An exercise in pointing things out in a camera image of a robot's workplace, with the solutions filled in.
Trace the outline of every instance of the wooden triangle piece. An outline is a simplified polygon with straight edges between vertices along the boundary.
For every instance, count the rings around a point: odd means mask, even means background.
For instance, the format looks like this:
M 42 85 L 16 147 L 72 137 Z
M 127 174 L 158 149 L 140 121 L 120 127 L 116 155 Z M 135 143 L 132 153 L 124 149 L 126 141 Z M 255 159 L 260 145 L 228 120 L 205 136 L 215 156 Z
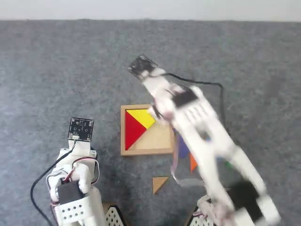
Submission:
M 190 153 L 190 172 L 192 173 L 193 170 L 198 166 L 196 160 L 193 158 L 192 154 Z
M 168 177 L 152 178 L 152 192 L 155 194 L 159 188 L 167 181 Z
M 128 150 L 146 131 L 146 128 L 127 111 L 125 112 L 125 149 Z
M 147 112 L 147 109 L 127 110 L 127 112 L 147 129 L 155 123 L 154 118 Z

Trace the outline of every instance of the blue tangram piece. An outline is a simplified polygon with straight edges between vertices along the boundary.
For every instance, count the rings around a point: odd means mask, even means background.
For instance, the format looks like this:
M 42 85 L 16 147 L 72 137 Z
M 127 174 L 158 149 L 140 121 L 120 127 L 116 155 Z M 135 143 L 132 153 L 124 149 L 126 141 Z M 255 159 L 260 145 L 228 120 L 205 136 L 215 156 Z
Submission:
M 190 153 L 190 151 L 180 134 L 177 133 L 176 135 L 178 141 L 179 158 L 182 159 L 185 158 Z

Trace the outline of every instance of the yellow triangle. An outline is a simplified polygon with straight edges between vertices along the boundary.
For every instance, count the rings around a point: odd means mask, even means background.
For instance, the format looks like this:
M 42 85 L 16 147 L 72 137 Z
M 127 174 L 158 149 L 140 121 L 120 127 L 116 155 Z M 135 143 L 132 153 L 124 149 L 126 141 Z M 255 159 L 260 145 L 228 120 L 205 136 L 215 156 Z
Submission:
M 167 181 L 168 177 L 152 178 L 152 192 L 155 194 Z
M 127 110 L 138 122 L 140 122 L 146 129 L 154 124 L 154 118 L 147 112 L 147 109 Z

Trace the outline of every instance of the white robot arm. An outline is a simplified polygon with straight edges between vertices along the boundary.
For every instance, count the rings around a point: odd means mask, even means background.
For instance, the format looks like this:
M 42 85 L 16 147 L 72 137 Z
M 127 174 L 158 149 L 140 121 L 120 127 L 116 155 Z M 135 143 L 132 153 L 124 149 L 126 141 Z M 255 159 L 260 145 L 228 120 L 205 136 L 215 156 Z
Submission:
M 46 177 L 51 206 L 59 226 L 106 226 L 100 193 L 93 186 L 96 160 L 90 140 L 93 120 L 72 118 L 69 149 L 63 148 L 58 158 L 72 152 L 57 163 Z
M 218 208 L 224 209 L 221 216 L 211 214 L 214 223 L 217 226 L 276 224 L 280 216 L 266 194 L 262 178 L 243 150 L 234 144 L 200 88 L 169 83 L 164 77 L 166 72 L 144 55 L 130 65 L 129 71 L 154 97 L 150 114 L 179 132 L 199 165 L 207 194 Z M 219 180 L 217 157 L 229 161 L 245 181 L 226 190 Z M 207 202 L 199 201 L 198 206 L 210 215 Z

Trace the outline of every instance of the white wall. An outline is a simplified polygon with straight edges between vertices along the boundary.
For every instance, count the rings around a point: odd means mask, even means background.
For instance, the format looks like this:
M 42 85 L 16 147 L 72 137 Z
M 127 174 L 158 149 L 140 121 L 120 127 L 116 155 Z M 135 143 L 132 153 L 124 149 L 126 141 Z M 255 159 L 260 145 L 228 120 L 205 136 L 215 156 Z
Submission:
M 0 19 L 301 21 L 301 0 L 0 0 Z

